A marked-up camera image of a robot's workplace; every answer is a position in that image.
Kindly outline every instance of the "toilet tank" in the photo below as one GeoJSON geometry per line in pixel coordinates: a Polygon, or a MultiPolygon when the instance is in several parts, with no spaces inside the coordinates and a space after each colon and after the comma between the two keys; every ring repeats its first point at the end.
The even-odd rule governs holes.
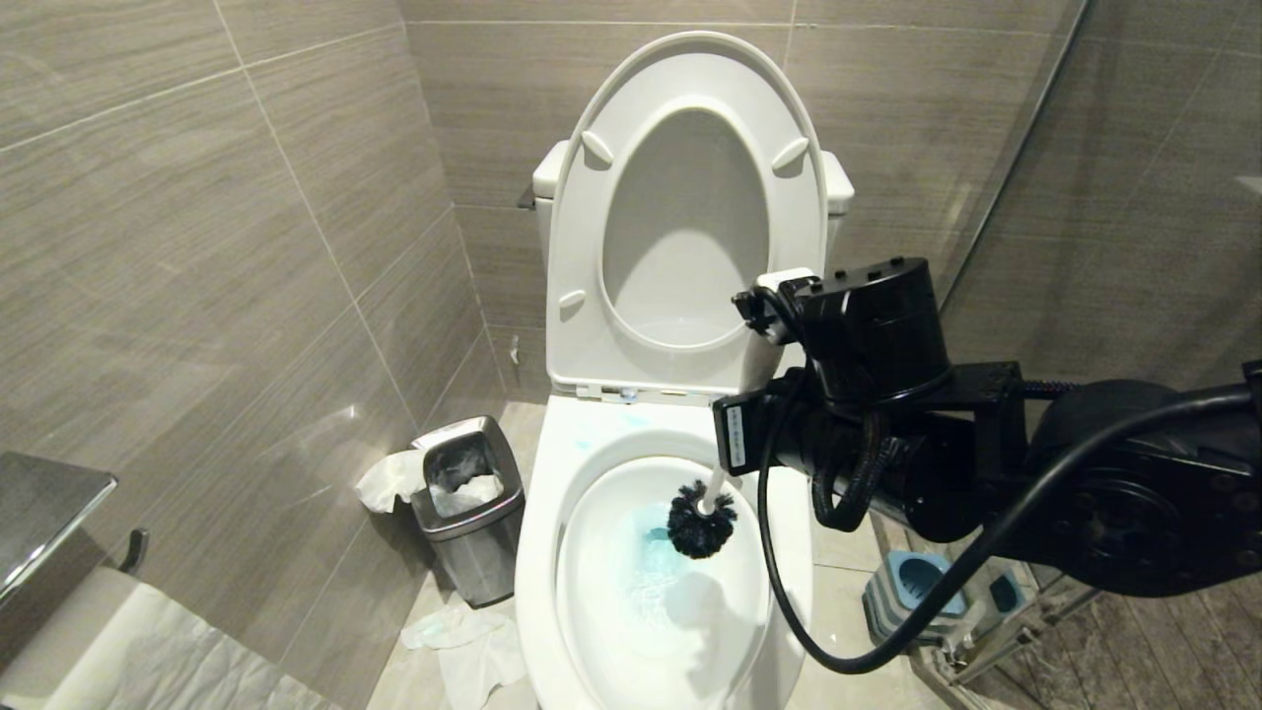
{"type": "MultiPolygon", "coordinates": [[[[557,183],[560,180],[560,168],[565,159],[568,140],[562,140],[553,145],[548,155],[544,156],[539,166],[531,175],[531,188],[535,193],[535,219],[539,224],[539,243],[544,250],[544,267],[548,265],[548,243],[551,238],[551,209],[553,198],[557,195],[557,183]]],[[[824,158],[824,189],[828,199],[828,250],[825,264],[834,264],[833,243],[842,228],[842,221],[854,199],[854,185],[851,178],[842,169],[842,163],[837,155],[823,150],[824,158]]]]}

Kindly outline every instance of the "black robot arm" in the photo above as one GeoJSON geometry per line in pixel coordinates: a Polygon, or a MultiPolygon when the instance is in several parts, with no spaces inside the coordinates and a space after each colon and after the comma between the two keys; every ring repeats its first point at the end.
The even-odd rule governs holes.
{"type": "Polygon", "coordinates": [[[871,507],[928,540],[959,540],[1005,520],[1058,458],[1188,405],[1191,415],[1153,417],[1074,463],[993,554],[1131,597],[1262,570],[1262,362],[1246,364],[1234,390],[1190,393],[1138,381],[1027,382],[1016,363],[952,366],[923,259],[734,300],[750,327],[800,340],[809,363],[713,405],[721,464],[741,475],[766,453],[806,473],[822,525],[853,531],[871,507]],[[1030,400],[1054,402],[1027,439],[1030,400]],[[1203,401],[1217,405],[1193,407],[1203,401]]]}

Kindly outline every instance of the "black cable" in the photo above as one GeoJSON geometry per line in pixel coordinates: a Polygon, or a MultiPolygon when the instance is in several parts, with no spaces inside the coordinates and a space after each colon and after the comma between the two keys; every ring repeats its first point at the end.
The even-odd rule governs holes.
{"type": "Polygon", "coordinates": [[[810,480],[810,497],[815,508],[815,520],[842,532],[854,532],[863,516],[867,515],[872,497],[881,484],[881,475],[890,465],[893,448],[887,440],[890,417],[880,410],[863,414],[863,438],[859,445],[858,462],[854,464],[849,486],[837,507],[833,507],[833,483],[835,475],[815,474],[810,480]]]}
{"type": "Polygon", "coordinates": [[[780,322],[784,323],[789,334],[801,343],[803,351],[806,349],[806,337],[801,327],[799,327],[800,305],[796,305],[791,299],[787,299],[779,290],[772,290],[765,285],[755,285],[752,289],[755,295],[760,295],[765,303],[771,305],[771,309],[776,311],[780,322]]]}
{"type": "Polygon", "coordinates": [[[762,451],[762,468],[758,473],[758,532],[762,536],[762,556],[766,559],[767,565],[767,579],[771,583],[771,591],[775,594],[776,604],[780,605],[780,613],[784,614],[785,622],[789,623],[789,628],[793,629],[798,641],[803,647],[810,653],[810,656],[819,662],[820,666],[838,672],[838,673],[866,673],[868,671],[875,671],[881,666],[885,666],[893,660],[895,656],[902,652],[920,632],[929,626],[929,623],[941,612],[943,607],[964,586],[964,583],[973,576],[974,573],[998,551],[1000,546],[1005,540],[1008,538],[1016,530],[1020,528],[1021,523],[1059,487],[1068,479],[1073,473],[1090,457],[1093,457],[1102,448],[1107,446],[1109,443],[1135,436],[1157,426],[1166,425],[1179,420],[1188,420],[1193,417],[1201,417],[1206,415],[1218,415],[1224,412],[1252,412],[1253,411],[1253,399],[1249,392],[1248,386],[1229,386],[1219,387],[1214,390],[1204,390],[1200,392],[1188,393],[1179,400],[1162,405],[1155,410],[1148,410],[1147,412],[1141,412],[1138,415],[1132,415],[1124,420],[1114,422],[1113,425],[1095,433],[1084,441],[1063,451],[1056,459],[1047,467],[1046,472],[1039,477],[1035,483],[1026,489],[1020,499],[1011,508],[1008,508],[993,525],[984,528],[982,535],[968,546],[967,550],[955,560],[955,564],[946,570],[946,573],[934,584],[929,594],[920,602],[916,609],[906,618],[899,628],[893,631],[880,646],[868,651],[867,653],[854,657],[854,658],[840,658],[833,656],[819,647],[805,627],[801,626],[801,620],[798,619],[798,614],[794,613],[793,607],[789,602],[789,595],[785,593],[784,584],[780,581],[780,570],[776,567],[776,554],[771,546],[771,526],[767,521],[767,474],[771,469],[771,457],[775,451],[775,441],[780,436],[780,431],[784,429],[785,412],[793,406],[794,400],[801,392],[803,383],[806,378],[801,378],[794,386],[794,390],[789,393],[787,401],[784,404],[781,410],[776,412],[775,420],[771,424],[771,433],[767,438],[766,449],[762,451]]]}

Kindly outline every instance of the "toilet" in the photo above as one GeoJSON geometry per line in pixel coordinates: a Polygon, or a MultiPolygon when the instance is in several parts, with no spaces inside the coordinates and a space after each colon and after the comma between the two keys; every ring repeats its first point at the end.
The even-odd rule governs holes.
{"type": "MultiPolygon", "coordinates": [[[[666,511],[708,480],[708,405],[740,387],[753,335],[731,296],[764,272],[820,272],[854,190],[766,54],[687,32],[606,79],[534,192],[554,395],[515,588],[539,704],[784,707],[803,649],[766,581],[757,474],[726,486],[736,532],[711,559],[674,552],[666,511]]],[[[809,623],[808,482],[769,475],[780,574],[809,623]]]]}

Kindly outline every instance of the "tissue paper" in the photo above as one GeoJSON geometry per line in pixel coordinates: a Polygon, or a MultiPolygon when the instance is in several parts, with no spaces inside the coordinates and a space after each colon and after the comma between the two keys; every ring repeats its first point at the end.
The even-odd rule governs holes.
{"type": "Polygon", "coordinates": [[[355,494],[360,503],[374,513],[394,511],[394,498],[399,496],[405,503],[411,496],[424,491],[425,453],[418,450],[400,451],[377,462],[360,483],[355,484],[355,494]]]}
{"type": "Polygon", "coordinates": [[[501,493],[504,493],[504,484],[498,477],[492,474],[473,477],[468,483],[457,488],[454,493],[440,486],[429,489],[429,496],[434,501],[434,511],[444,518],[452,518],[483,503],[490,503],[501,493]]]}
{"type": "Polygon", "coordinates": [[[399,639],[408,648],[438,652],[452,710],[478,710],[496,686],[515,684],[526,675],[512,619],[495,612],[473,612],[463,603],[420,619],[399,639]]]}

